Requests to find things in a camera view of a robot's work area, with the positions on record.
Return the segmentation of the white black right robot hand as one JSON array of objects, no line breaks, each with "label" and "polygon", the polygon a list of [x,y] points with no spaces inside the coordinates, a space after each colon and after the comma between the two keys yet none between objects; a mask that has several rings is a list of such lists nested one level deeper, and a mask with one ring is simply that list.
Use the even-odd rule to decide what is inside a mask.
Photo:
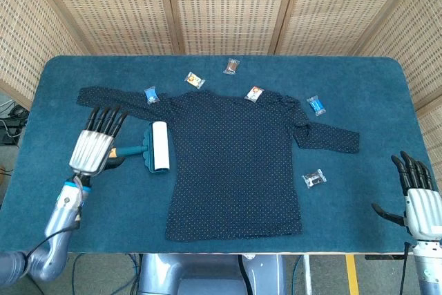
[{"label": "white black right robot hand", "polygon": [[388,213],[378,204],[372,209],[381,218],[405,227],[407,232],[420,241],[441,241],[441,195],[433,183],[430,170],[406,152],[393,155],[401,184],[405,211],[402,216]]}]

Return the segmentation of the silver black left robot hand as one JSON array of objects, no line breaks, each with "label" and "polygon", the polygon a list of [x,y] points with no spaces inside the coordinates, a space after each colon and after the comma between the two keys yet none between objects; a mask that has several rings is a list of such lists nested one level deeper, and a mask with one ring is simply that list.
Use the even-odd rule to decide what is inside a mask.
[{"label": "silver black left robot hand", "polygon": [[119,117],[120,106],[95,107],[88,116],[85,128],[79,134],[69,166],[77,176],[94,177],[105,167],[115,138],[128,112]]}]

